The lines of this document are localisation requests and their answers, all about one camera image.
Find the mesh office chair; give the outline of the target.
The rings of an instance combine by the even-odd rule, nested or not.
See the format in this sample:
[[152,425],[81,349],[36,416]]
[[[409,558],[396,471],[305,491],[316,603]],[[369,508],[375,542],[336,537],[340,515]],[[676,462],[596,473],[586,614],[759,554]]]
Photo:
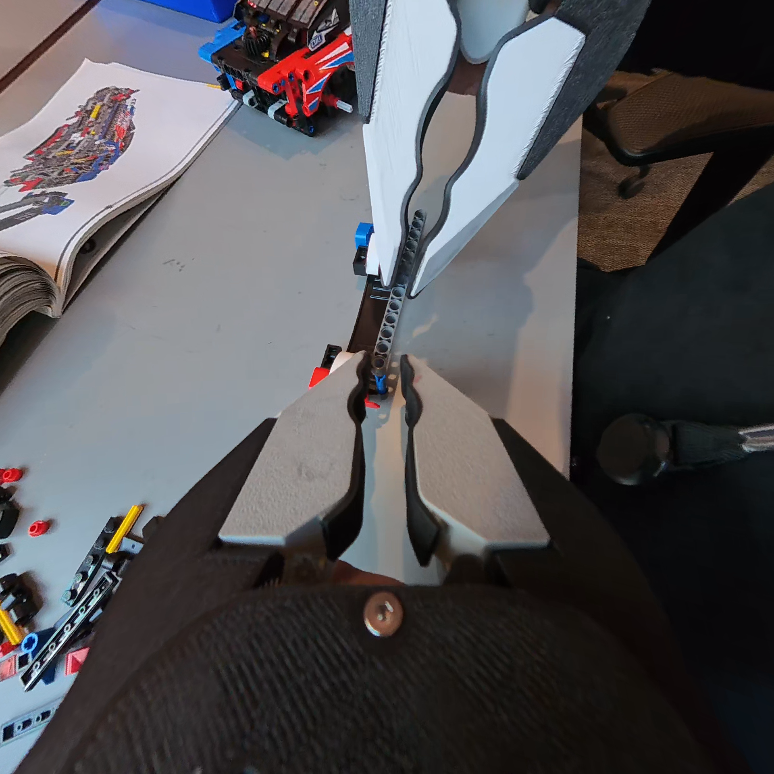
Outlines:
[[625,94],[606,88],[584,124],[622,165],[638,172],[618,186],[623,199],[644,187],[658,162],[708,152],[772,150],[773,92],[704,77],[661,73]]

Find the white adjoining table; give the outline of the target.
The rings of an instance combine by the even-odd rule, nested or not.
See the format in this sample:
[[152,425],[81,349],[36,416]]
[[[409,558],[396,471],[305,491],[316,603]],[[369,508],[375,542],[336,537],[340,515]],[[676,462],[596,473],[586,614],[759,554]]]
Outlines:
[[1,76],[5,76],[85,1],[1,1]]

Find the blue box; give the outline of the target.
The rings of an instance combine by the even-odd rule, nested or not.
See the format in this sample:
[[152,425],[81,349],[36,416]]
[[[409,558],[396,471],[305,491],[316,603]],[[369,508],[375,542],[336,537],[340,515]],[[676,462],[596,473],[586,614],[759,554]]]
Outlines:
[[213,23],[223,23],[228,20],[235,9],[237,1],[221,0],[150,0],[145,1],[151,5],[167,8],[195,18],[207,20]]

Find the open building instruction booklet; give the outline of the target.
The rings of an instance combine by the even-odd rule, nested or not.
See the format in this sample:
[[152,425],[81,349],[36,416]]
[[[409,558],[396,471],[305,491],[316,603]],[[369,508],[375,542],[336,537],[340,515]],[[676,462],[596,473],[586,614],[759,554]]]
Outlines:
[[1,340],[60,317],[237,103],[219,87],[85,60],[1,140]]

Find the grey desk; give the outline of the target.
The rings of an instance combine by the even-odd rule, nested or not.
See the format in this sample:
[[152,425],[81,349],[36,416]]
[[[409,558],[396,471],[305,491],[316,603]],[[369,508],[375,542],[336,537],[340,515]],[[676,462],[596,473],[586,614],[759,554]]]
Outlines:
[[[581,127],[401,315],[423,358],[569,472]],[[51,626],[105,521],[165,514],[345,346],[371,221],[362,129],[309,139],[241,108],[59,320],[2,346],[2,466],[25,468],[2,573],[30,572]]]

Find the long dark toy beam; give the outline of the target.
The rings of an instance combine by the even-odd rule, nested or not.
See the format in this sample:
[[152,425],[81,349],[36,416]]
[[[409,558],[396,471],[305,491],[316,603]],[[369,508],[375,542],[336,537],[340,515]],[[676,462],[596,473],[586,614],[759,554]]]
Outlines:
[[406,300],[408,285],[416,263],[416,252],[424,230],[427,213],[416,210],[396,266],[396,274],[390,289],[388,302],[382,317],[382,324],[372,352],[372,371],[377,392],[387,392],[386,380],[389,371],[392,344],[398,327],[402,305]]

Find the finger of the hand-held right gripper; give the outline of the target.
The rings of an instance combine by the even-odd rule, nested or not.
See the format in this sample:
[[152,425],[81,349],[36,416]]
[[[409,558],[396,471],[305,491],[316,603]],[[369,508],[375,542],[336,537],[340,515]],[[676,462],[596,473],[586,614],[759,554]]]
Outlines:
[[457,59],[458,15],[447,1],[386,2],[363,139],[376,259],[393,284],[408,233],[408,206],[422,176],[422,133]]
[[518,171],[584,43],[585,34],[556,15],[540,16],[498,42],[479,86],[473,141],[444,189],[410,298],[440,275],[518,187]]

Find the red blue toy brick car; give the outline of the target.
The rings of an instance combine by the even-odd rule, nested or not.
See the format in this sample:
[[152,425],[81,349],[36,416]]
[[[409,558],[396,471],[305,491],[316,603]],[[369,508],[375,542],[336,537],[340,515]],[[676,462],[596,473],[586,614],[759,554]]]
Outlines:
[[222,90],[308,136],[356,98],[347,1],[239,1],[234,22],[202,45]]

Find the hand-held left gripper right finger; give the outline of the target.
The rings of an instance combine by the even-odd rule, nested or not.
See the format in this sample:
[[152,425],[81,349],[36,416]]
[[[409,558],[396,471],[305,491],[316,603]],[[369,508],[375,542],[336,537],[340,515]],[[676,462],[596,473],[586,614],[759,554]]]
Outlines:
[[402,355],[409,427],[407,527],[421,566],[500,549],[543,549],[549,534],[489,414],[412,355]]

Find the black thin toy plate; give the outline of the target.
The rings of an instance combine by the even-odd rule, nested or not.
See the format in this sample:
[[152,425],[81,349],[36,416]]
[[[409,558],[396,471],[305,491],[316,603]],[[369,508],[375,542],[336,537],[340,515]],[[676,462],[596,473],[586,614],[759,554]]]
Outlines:
[[62,699],[60,698],[34,711],[29,711],[9,721],[5,721],[1,728],[1,746],[4,747],[30,732],[45,727],[50,722],[61,702]]

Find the black panel toy brick assembly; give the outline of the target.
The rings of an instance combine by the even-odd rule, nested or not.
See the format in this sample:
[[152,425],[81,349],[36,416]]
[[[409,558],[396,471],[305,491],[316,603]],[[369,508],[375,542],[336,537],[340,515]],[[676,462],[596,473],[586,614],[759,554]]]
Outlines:
[[378,275],[368,274],[366,271],[367,250],[373,231],[372,223],[361,222],[354,232],[353,272],[355,276],[365,278],[365,285],[350,341],[345,349],[334,344],[327,346],[320,366],[315,368],[311,375],[309,389],[313,389],[332,370],[340,368],[356,353],[361,351],[372,353],[378,343],[379,334],[384,326],[384,314],[388,311],[391,291],[381,284]]

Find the pile of loose toy bricks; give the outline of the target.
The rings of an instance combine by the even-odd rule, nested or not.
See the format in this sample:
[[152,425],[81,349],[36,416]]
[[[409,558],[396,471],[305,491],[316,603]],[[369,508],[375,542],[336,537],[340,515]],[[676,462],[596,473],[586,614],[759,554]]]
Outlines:
[[124,516],[111,517],[80,562],[61,601],[66,607],[53,628],[26,635],[17,666],[24,692],[40,683],[51,684],[58,672],[73,674],[71,653],[83,650],[94,632],[98,618],[118,590],[132,560],[139,555],[162,517],[153,517],[142,534],[133,533],[145,504],[132,506]]

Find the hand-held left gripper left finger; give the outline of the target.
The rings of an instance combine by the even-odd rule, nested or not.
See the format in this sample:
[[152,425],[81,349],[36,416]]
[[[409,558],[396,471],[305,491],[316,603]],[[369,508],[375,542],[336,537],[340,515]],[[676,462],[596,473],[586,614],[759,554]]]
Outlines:
[[362,423],[370,356],[359,352],[282,411],[218,534],[225,545],[338,559],[362,527]]

